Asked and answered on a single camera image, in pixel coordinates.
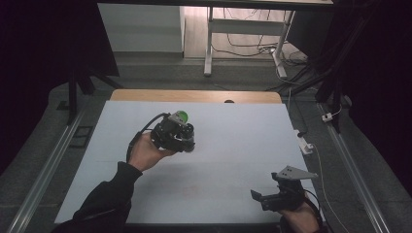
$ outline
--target green cap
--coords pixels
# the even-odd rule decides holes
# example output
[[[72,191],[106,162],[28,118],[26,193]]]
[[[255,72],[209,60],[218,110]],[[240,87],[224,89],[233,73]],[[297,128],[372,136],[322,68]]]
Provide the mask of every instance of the green cap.
[[[178,116],[179,116],[179,118],[184,122],[184,123],[186,123],[186,122],[188,122],[188,114],[185,112],[185,111],[178,111],[177,113],[176,113]]]

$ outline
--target wooden board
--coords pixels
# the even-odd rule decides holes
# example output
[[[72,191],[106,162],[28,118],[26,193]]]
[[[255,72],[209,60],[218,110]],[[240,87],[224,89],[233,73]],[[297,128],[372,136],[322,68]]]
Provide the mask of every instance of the wooden board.
[[[235,103],[280,104],[281,97],[276,92],[263,91],[209,91],[209,90],[153,90],[153,89],[117,89],[111,101],[159,101],[159,102],[198,102],[223,103],[232,100]]]

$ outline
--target black sleeve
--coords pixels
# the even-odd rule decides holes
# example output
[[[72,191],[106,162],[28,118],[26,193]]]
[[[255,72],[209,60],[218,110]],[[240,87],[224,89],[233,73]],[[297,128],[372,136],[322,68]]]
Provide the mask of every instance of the black sleeve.
[[[127,220],[134,183],[142,172],[119,162],[109,182],[98,185],[86,198],[73,219],[58,225],[56,232],[121,232]]]

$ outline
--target white board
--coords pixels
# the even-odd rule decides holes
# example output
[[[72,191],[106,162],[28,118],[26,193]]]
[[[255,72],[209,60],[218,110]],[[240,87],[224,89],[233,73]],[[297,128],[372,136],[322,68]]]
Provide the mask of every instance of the white board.
[[[71,219],[99,183],[112,179],[137,131],[179,110],[194,126],[195,149],[144,172],[127,222],[278,222],[280,215],[264,212],[250,190],[278,193],[270,174],[287,165],[307,171],[285,105],[121,101],[106,103],[55,222]],[[311,181],[302,185],[314,192]]]

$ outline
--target hand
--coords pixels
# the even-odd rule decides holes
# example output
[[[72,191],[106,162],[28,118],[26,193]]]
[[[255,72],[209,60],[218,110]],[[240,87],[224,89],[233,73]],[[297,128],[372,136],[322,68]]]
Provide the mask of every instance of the hand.
[[[315,213],[305,202],[294,211],[283,210],[279,214],[286,218],[290,227],[296,233],[312,233],[319,230]]]
[[[152,142],[151,134],[145,133],[133,146],[128,164],[143,172],[155,166],[160,159],[175,153],[172,150],[159,150]]]

